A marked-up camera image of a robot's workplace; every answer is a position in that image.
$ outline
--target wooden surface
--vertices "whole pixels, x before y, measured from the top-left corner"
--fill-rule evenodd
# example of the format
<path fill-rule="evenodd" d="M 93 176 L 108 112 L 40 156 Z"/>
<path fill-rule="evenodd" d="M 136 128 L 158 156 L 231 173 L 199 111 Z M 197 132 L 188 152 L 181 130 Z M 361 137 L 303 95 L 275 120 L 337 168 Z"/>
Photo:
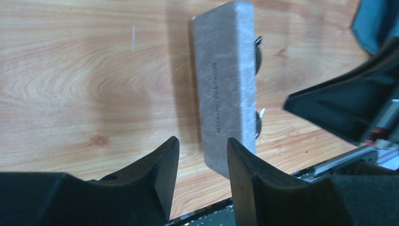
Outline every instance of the wooden surface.
<path fill-rule="evenodd" d="M 216 0 L 3 0 L 0 170 L 100 179 L 180 139 L 171 218 L 231 195 L 200 143 L 189 22 Z M 353 147 L 284 112 L 287 95 L 358 66 L 357 0 L 254 1 L 263 35 L 259 156 L 293 173 Z"/>

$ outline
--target black pointed object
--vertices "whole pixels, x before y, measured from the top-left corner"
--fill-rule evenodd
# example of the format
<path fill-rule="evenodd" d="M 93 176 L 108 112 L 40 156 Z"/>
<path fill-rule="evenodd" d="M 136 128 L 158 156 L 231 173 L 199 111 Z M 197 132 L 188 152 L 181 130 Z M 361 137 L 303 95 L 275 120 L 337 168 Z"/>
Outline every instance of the black pointed object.
<path fill-rule="evenodd" d="M 284 109 L 359 145 L 377 127 L 391 100 L 399 98 L 398 87 L 399 38 L 395 37 L 358 68 L 291 94 Z"/>
<path fill-rule="evenodd" d="M 67 173 L 0 173 L 0 225 L 164 226 L 179 160 L 171 137 L 99 181 Z"/>
<path fill-rule="evenodd" d="M 395 225 L 399 177 L 340 175 L 316 183 L 292 177 L 240 142 L 227 142 L 237 226 Z"/>

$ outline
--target blue object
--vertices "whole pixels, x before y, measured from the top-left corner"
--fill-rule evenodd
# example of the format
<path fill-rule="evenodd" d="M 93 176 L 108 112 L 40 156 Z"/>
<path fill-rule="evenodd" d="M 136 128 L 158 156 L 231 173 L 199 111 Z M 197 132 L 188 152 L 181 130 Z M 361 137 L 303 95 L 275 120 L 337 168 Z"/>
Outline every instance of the blue object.
<path fill-rule="evenodd" d="M 360 45 L 371 55 L 399 36 L 399 0 L 362 0 L 352 23 Z"/>

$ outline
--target wooden table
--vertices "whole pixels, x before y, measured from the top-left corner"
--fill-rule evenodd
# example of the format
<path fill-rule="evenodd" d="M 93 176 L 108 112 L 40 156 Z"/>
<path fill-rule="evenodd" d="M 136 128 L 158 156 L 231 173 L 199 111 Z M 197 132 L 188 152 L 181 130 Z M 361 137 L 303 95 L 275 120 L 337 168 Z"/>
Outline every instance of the wooden table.
<path fill-rule="evenodd" d="M 171 218 L 225 199 L 206 167 L 189 22 L 216 0 L 0 3 L 0 170 L 100 179 L 180 139 Z M 263 35 L 259 156 L 293 173 L 353 147 L 281 109 L 287 95 L 367 58 L 350 29 L 357 0 L 254 1 Z"/>

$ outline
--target teal cloth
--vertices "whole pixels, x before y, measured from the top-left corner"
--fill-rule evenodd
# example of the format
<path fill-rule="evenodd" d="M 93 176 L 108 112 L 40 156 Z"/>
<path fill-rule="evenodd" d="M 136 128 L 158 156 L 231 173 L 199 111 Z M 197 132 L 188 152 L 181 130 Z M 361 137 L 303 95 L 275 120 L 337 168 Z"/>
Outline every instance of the teal cloth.
<path fill-rule="evenodd" d="M 352 23 L 360 45 L 371 55 L 399 36 L 399 0 L 362 0 Z"/>

